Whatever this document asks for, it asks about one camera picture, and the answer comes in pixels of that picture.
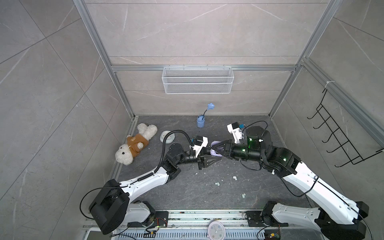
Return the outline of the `purple earbud charging case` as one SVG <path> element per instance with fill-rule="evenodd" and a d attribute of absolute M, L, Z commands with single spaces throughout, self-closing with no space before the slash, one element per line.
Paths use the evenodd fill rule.
<path fill-rule="evenodd" d="M 214 157 L 222 157 L 222 152 L 224 150 L 224 147 L 222 145 L 222 142 L 220 141 L 213 141 L 211 143 L 211 150 L 210 154 Z"/>

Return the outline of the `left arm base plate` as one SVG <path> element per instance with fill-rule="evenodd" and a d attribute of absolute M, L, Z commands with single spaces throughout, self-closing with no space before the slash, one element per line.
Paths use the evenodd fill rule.
<path fill-rule="evenodd" d="M 152 228 L 156 226 L 167 226 L 169 219 L 168 211 L 157 211 L 155 214 L 150 215 L 143 223 L 132 222 L 127 226 L 131 228 Z"/>

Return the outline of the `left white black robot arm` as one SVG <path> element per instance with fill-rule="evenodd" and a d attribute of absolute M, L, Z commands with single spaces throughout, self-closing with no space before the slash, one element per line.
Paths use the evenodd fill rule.
<path fill-rule="evenodd" d="M 182 145 L 172 144 L 160 167 L 128 181 L 118 183 L 112 179 L 98 188 L 89 212 L 104 235 L 112 233 L 123 222 L 149 225 L 156 211 L 146 201 L 138 203 L 138 197 L 174 180 L 181 172 L 180 164 L 197 163 L 201 170 L 220 160 L 221 157 L 211 155 L 209 147 L 184 151 Z"/>

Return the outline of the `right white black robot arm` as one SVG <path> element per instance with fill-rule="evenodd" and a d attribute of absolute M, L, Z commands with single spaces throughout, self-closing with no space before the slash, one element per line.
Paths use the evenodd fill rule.
<path fill-rule="evenodd" d="M 363 240 L 370 230 L 365 223 L 369 206 L 354 202 L 323 181 L 292 151 L 273 145 L 270 132 L 260 126 L 232 131 L 233 140 L 212 145 L 220 155 L 235 160 L 258 162 L 262 170 L 290 183 L 318 207 L 300 208 L 269 201 L 261 219 L 267 226 L 294 224 L 321 232 L 329 240 Z"/>

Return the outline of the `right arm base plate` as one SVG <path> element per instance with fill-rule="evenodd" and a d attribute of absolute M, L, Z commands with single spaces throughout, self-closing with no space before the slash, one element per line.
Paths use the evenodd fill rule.
<path fill-rule="evenodd" d="M 288 227 L 288 223 L 279 223 L 273 217 L 263 214 L 262 211 L 246 211 L 245 219 L 249 227 Z"/>

